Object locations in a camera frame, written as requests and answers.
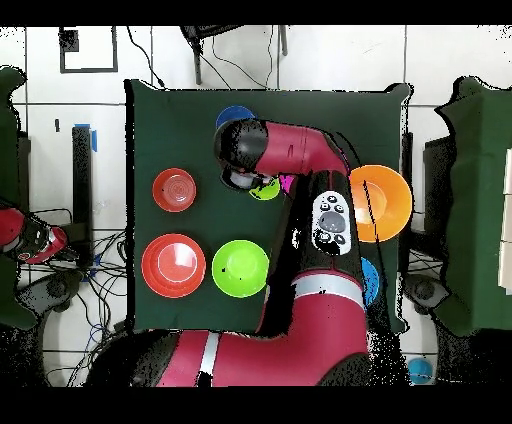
green table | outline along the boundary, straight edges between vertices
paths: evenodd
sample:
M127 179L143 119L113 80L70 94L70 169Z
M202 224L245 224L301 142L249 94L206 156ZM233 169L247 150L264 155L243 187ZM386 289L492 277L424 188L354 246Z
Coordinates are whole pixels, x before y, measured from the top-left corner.
M222 185L221 169L213 154L218 114L230 105L243 105L262 119L340 131L355 146L363 163L398 170L400 112L410 95L406 84L380 93L159 91L132 80L127 89L133 94L133 105L127 104L127 108L134 108L128 113L134 114L135 327L241 332L257 328L265 291L246 299L226 296L213 282L211 261L224 243L248 239L265 249L272 262L271 249L284 198L260 202ZM161 210L151 193L155 177L171 167L187 170L197 185L195 203L178 214ZM142 277L144 249L165 233L188 235L205 252L204 281L185 298L160 297ZM381 247L389 281L391 325L394 332L402 332L404 324L395 316L398 241L392 239ZM361 244L361 253L378 264L374 244Z
M25 83L25 77L15 68L0 68L0 197L19 206L21 202L18 178L19 121L11 105L11 93ZM14 297L18 281L16 262L0 255L0 323L21 329L36 323L34 314L22 307Z
M512 91L461 78L439 108L457 146L453 206L446 228L452 295L436 314L458 336L512 330L512 296L498 286L506 150L512 148Z

red bowl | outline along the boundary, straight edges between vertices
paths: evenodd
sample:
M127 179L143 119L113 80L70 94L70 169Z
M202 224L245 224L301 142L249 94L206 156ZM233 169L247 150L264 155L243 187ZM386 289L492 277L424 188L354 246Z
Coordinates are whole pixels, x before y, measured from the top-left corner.
M148 245L141 268L151 290L160 296L179 298L199 287L205 275L206 259L191 238L165 234Z
M153 182L153 199L164 211L184 211L194 203L195 197L194 179L183 169L166 169Z

orange bowl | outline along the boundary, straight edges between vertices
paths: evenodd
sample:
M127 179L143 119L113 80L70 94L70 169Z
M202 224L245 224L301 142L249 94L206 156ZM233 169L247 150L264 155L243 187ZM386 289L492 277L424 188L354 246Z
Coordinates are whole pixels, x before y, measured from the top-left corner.
M365 165L353 169L349 178L359 240L367 243L376 241L363 185L365 181L379 241L399 234L412 212L411 190L403 177L386 166Z

green bowl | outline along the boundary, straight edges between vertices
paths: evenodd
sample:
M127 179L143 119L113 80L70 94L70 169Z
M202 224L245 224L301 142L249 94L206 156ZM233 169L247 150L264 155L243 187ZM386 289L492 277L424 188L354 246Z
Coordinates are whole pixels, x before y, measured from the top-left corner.
M213 281L229 296L252 296L267 284L268 266L268 256L257 244L233 240L213 257Z
M279 178L272 178L268 185L256 187L249 191L249 194L258 200L272 200L281 192Z

blue bowl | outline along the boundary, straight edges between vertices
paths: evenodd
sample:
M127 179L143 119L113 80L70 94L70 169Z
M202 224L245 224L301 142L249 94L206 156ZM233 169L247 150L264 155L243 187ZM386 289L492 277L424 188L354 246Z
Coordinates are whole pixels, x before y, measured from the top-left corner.
M364 303L369 306L379 294L379 273L373 264L365 258L361 258L364 275Z
M425 384L432 379L432 364L424 358L414 358L409 361L409 377L414 384Z
M243 106L229 106L224 109L215 122L215 128L219 128L224 122L237 119L256 118L256 115Z

